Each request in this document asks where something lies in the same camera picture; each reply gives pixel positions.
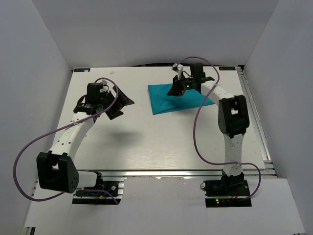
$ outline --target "white enclosure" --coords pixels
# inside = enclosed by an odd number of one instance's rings
[[[287,178],[313,235],[312,38],[310,0],[1,1],[1,233],[20,234],[24,226],[29,201],[13,183],[13,161],[25,144],[62,122],[70,70],[195,55],[215,65],[245,65],[276,173]],[[29,195],[36,156],[51,144],[46,138],[22,156],[18,177]]]

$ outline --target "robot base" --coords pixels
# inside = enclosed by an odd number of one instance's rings
[[[237,191],[239,192],[238,196],[249,196],[249,186],[246,180],[243,181],[242,184],[236,185],[231,189],[227,188],[224,185],[222,180],[207,180],[205,183],[205,192],[207,197],[225,197],[225,196],[233,196]]]

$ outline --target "black bracket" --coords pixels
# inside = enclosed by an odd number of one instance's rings
[[[220,131],[230,138],[244,134],[250,125],[249,114],[244,95],[225,98],[219,101],[218,124]]]
[[[239,191],[239,196],[249,196],[250,191],[246,180],[242,184],[234,188],[227,188],[222,180],[207,180],[205,181],[205,195],[208,197],[232,196]]]
[[[240,175],[227,176],[222,170],[221,183],[224,185],[226,192],[233,192],[237,187],[244,183],[244,179],[245,176],[243,172],[241,172]]]
[[[77,188],[79,174],[71,157],[66,153],[39,153],[37,171],[41,188],[68,193],[73,193]]]
[[[119,88],[117,88],[116,86],[113,87],[113,90],[115,92],[117,89],[118,89],[117,100],[114,103],[114,105],[108,111],[106,111],[106,114],[110,120],[123,115],[124,113],[121,111],[121,109],[124,106],[135,104],[135,102],[133,102],[131,99],[129,99]],[[113,102],[114,98],[115,97],[112,95],[111,92],[109,92],[107,94],[107,97],[106,97],[106,100],[104,103],[105,109],[108,108],[108,106]]]
[[[87,188],[87,189],[103,189],[105,191],[109,191],[113,197],[118,196],[118,181],[103,181],[101,177],[101,183],[96,183],[95,187]],[[75,196],[78,197],[95,197],[103,194],[103,192],[87,192],[78,190],[75,192]]]

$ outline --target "metal frame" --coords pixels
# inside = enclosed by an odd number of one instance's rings
[[[34,235],[36,228],[24,227],[21,231],[21,235]]]
[[[252,98],[252,94],[248,85],[248,81],[245,77],[245,74],[241,67],[236,67],[238,78],[241,84],[241,87],[243,89],[244,96],[247,98],[247,106],[248,106],[248,111],[250,113],[250,118],[251,122],[255,128],[255,135],[258,141],[258,144],[260,146],[260,151],[262,154],[262,158],[264,161],[266,160],[271,160],[269,151],[268,151],[268,144],[261,126],[260,118],[258,111],[256,109],[255,103]]]
[[[265,169],[261,169],[262,178],[277,178],[274,166],[271,161],[264,161]],[[101,171],[103,180],[119,181],[118,196],[116,199],[121,199],[124,191],[124,181],[128,177],[183,177],[183,178],[201,178],[204,180],[218,180],[221,178],[221,170],[147,170],[147,171]],[[245,178],[258,178],[257,170],[244,170]],[[91,199],[90,197],[77,197],[73,199]]]

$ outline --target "black mounting plate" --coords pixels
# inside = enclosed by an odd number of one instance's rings
[[[239,190],[238,196],[249,196],[250,190],[246,180],[241,185],[238,185],[233,192],[226,191],[225,186],[221,180],[206,180],[205,183],[205,195],[208,197],[230,196]]]
[[[206,198],[205,199],[206,208],[221,208],[221,207],[252,207],[251,199],[216,199]]]
[[[112,194],[113,197],[118,196],[118,181],[103,181],[103,190],[108,191],[110,190],[110,194]],[[100,196],[103,194],[102,192],[86,192],[82,190],[78,190],[75,192],[75,196],[77,197],[95,197]]]

